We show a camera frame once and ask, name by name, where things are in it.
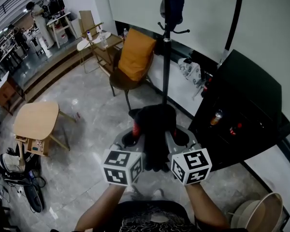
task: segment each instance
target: water bottle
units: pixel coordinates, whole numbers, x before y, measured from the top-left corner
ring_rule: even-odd
[[[106,37],[105,37],[105,34],[100,32],[100,39],[101,39],[101,44],[104,48],[107,48],[108,47],[108,43],[106,41]]]
[[[92,41],[92,36],[91,36],[91,33],[90,33],[89,31],[87,31],[87,36],[88,36],[88,39],[89,39],[90,41]]]
[[[128,35],[128,31],[127,31],[127,29],[124,29],[124,37],[125,37],[125,40],[127,39],[127,35]]]

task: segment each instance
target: hanging hat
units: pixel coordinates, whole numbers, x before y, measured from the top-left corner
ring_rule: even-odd
[[[184,8],[185,0],[170,0],[170,21],[169,28],[170,31],[173,31],[177,24],[181,24],[183,22],[183,8]],[[161,2],[160,6],[160,14],[163,18],[165,18],[165,4],[164,0]]]

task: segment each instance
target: white cube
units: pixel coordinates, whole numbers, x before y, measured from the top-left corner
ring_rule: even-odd
[[[106,149],[101,169],[106,182],[130,186],[143,171],[142,153]]]
[[[183,185],[205,180],[212,168],[206,148],[172,155],[171,171]]]

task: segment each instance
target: wooden step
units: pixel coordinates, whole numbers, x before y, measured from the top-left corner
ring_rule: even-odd
[[[92,52],[90,48],[83,50],[84,61],[92,57]],[[26,94],[26,102],[30,103],[37,99],[45,90],[47,90],[52,84],[54,84],[58,79],[68,73],[70,70],[74,69],[80,64],[80,55],[76,54],[57,66],[47,75],[43,75],[39,82],[35,82],[30,91]]]
[[[50,62],[48,62],[42,70],[36,73],[24,86],[24,93],[27,94],[34,88],[40,81],[42,81],[48,74],[50,74],[54,69],[60,66],[62,63],[66,62],[68,59],[72,58],[78,54],[76,45],[68,48],[63,53],[55,56]]]

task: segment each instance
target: orange cushion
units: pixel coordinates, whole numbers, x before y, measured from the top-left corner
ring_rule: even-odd
[[[156,40],[130,29],[127,35],[118,67],[131,80],[139,81],[146,72]]]

